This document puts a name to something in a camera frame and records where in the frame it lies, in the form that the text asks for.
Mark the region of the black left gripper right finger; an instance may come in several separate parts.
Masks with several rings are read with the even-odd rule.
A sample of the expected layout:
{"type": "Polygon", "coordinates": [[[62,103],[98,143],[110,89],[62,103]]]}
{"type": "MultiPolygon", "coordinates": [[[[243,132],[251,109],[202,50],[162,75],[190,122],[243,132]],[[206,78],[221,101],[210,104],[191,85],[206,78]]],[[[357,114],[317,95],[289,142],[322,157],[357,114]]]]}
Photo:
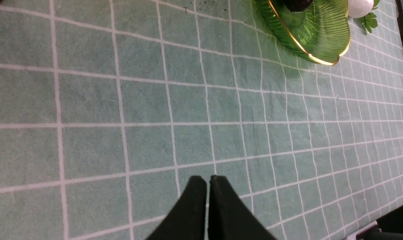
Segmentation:
{"type": "Polygon", "coordinates": [[[238,197],[225,176],[211,176],[209,240],[275,240],[238,197]]]}

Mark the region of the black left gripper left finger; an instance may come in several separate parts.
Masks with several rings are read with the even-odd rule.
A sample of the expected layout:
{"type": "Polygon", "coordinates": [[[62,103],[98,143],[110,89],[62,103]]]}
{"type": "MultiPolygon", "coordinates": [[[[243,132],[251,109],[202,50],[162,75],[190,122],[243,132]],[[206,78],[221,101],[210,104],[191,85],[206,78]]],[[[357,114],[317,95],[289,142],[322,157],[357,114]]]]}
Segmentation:
{"type": "Polygon", "coordinates": [[[191,176],[174,207],[147,240],[203,240],[206,194],[206,181],[191,176]]]}

